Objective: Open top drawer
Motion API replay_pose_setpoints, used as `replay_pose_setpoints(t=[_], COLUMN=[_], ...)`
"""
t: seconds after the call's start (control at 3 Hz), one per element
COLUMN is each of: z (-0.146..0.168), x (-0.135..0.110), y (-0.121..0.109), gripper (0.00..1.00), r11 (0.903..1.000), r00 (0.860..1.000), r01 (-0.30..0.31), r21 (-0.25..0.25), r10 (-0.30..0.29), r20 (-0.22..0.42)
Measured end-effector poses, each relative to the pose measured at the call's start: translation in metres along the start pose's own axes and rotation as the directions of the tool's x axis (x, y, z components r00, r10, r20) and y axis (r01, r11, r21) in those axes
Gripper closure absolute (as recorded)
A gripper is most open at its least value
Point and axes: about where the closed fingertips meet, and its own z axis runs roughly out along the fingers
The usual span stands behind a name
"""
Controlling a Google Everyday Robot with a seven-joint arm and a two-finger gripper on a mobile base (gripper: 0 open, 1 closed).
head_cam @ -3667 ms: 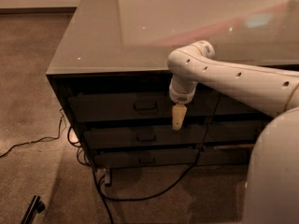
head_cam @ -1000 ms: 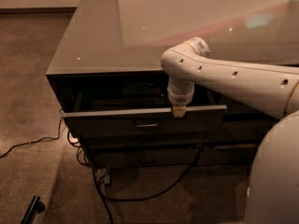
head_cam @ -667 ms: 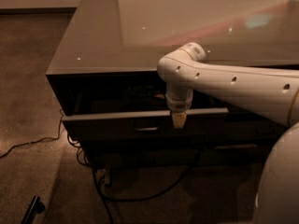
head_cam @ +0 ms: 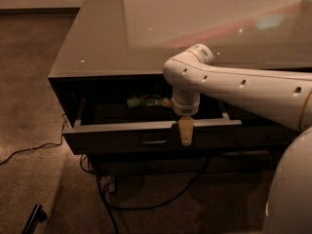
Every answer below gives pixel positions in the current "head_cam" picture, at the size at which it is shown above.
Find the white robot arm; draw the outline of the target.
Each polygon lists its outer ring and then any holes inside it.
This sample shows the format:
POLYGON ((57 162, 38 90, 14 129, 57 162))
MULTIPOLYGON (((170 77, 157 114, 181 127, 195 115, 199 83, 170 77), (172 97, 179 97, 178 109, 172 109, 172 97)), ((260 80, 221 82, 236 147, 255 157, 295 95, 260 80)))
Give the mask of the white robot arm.
POLYGON ((194 45, 163 68, 173 87, 175 113, 191 117, 206 95, 308 134, 312 128, 312 74, 213 66, 211 50, 194 45))

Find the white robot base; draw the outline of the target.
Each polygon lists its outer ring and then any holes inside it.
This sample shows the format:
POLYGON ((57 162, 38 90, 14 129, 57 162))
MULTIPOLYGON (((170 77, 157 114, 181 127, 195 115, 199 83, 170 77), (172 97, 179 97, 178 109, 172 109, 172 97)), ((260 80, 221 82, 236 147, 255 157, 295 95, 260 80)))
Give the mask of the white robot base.
POLYGON ((312 128, 284 152, 265 207, 263 234, 312 234, 312 128))

